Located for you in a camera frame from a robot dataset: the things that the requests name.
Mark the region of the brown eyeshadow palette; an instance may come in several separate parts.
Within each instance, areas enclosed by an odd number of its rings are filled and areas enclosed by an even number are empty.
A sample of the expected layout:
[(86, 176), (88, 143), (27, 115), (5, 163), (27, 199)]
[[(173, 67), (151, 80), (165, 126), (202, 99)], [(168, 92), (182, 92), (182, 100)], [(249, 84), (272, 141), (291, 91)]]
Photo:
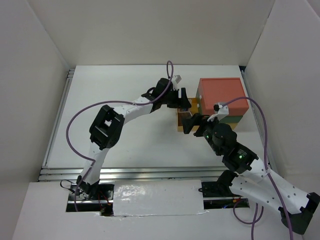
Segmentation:
[(192, 117), (191, 112), (178, 112), (177, 113), (177, 120), (178, 120), (178, 126), (183, 126), (183, 120), (189, 119)]

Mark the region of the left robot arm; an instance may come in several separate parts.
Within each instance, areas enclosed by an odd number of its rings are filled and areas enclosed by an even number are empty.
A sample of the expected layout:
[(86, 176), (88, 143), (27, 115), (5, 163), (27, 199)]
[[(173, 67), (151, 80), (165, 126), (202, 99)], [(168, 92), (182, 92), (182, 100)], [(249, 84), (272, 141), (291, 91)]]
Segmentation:
[(102, 165), (108, 151), (119, 141), (125, 124), (153, 113), (163, 105), (173, 109), (191, 107), (186, 89), (178, 88), (180, 81), (180, 75), (173, 76), (172, 80), (161, 78), (155, 87), (150, 88), (133, 103), (115, 107), (105, 104), (100, 108), (89, 128), (89, 163), (85, 165), (76, 181), (82, 196), (88, 200), (97, 196)]

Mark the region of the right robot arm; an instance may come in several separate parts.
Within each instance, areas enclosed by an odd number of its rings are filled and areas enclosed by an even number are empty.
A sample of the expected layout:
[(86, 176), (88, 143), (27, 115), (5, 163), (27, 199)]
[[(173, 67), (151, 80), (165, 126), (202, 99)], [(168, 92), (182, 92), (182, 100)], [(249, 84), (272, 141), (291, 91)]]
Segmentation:
[(307, 193), (289, 183), (270, 168), (259, 156), (237, 141), (237, 134), (218, 118), (199, 113), (182, 119), (183, 132), (194, 126), (195, 137), (203, 137), (213, 152), (222, 157), (227, 167), (218, 179), (218, 192), (223, 196), (240, 195), (281, 217), (281, 222), (296, 234), (303, 235), (320, 203), (315, 192)]

